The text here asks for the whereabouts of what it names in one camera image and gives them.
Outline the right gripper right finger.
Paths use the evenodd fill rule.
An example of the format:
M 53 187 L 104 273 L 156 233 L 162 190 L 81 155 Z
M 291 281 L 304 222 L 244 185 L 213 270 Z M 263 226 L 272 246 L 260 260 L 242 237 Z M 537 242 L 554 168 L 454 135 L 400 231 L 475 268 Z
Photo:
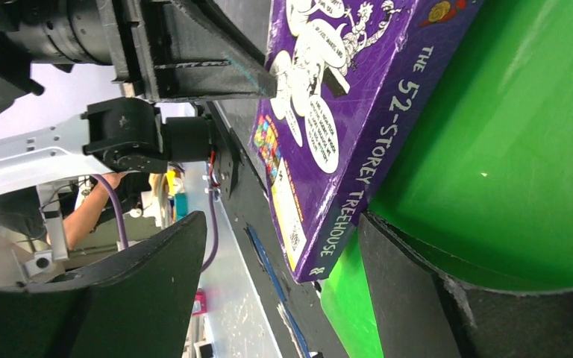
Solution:
M 357 233 L 386 357 L 573 357 L 573 289 L 514 292 L 459 280 L 372 213 L 360 216 Z

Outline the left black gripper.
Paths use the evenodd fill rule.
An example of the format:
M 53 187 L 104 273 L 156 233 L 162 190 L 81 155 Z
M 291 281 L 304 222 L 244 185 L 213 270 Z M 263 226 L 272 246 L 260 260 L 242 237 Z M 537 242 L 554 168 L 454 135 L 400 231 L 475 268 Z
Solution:
M 214 1 L 95 2 L 125 97 L 148 101 L 270 98 L 263 53 Z

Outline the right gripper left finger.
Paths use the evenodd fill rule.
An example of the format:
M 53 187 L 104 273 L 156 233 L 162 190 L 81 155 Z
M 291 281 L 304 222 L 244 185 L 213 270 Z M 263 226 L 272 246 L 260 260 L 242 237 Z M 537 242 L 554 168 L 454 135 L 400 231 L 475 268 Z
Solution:
M 206 241 L 195 211 L 48 283 L 0 288 L 0 357 L 180 357 Z

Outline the green plastic folder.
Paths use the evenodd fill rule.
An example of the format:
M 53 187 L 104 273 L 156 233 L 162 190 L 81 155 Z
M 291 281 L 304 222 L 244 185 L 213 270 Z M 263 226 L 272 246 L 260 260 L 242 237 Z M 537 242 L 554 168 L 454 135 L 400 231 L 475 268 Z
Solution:
M 488 289 L 573 289 L 573 1 L 486 1 L 366 213 Z M 386 357 L 358 233 L 322 291 L 350 357 Z

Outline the purple cover book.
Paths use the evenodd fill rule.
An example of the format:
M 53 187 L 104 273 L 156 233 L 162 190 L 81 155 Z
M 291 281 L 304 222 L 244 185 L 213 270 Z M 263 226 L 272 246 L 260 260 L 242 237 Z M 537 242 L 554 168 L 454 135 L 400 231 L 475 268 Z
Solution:
M 294 281 L 329 276 L 481 5 L 273 2 L 250 144 Z

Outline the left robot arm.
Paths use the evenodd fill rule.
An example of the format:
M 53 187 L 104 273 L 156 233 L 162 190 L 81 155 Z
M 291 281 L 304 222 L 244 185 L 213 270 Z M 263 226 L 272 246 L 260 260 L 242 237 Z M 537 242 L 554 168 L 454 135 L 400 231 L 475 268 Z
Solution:
M 263 53 L 213 1 L 0 1 L 0 113 L 41 95 L 31 65 L 111 66 L 119 98 L 47 128 L 0 139 L 0 195 L 108 172 L 163 173 L 206 160 L 207 116 L 163 120 L 158 104 L 271 98 Z

